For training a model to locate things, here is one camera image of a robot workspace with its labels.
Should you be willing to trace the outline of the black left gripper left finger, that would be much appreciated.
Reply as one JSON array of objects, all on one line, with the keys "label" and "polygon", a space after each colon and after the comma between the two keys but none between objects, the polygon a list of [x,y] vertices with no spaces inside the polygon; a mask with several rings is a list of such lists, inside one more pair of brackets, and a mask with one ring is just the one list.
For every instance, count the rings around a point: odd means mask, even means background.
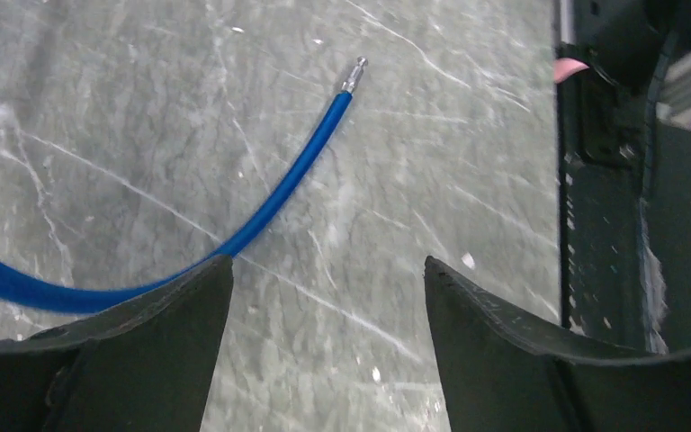
[{"label": "black left gripper left finger", "polygon": [[152,292],[0,340],[0,431],[197,431],[233,291],[211,259]]}]

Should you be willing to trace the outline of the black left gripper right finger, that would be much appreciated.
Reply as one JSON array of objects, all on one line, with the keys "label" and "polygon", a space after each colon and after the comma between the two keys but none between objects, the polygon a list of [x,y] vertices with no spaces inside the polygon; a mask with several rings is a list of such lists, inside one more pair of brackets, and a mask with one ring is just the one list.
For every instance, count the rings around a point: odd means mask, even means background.
[{"label": "black left gripper right finger", "polygon": [[425,262],[426,311],[454,431],[691,431],[691,349],[575,334]]}]

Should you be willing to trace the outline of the blue cable lock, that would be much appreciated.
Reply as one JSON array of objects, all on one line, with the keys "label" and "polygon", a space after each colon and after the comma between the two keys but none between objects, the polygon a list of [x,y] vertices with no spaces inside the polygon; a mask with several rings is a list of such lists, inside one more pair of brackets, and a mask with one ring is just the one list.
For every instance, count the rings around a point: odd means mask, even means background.
[{"label": "blue cable lock", "polygon": [[45,282],[0,262],[0,299],[42,311],[93,314],[159,289],[213,257],[238,256],[273,221],[311,170],[352,102],[354,91],[367,65],[367,58],[356,59],[340,91],[332,99],[319,125],[288,172],[245,224],[201,261],[153,283],[111,290],[86,290]]}]

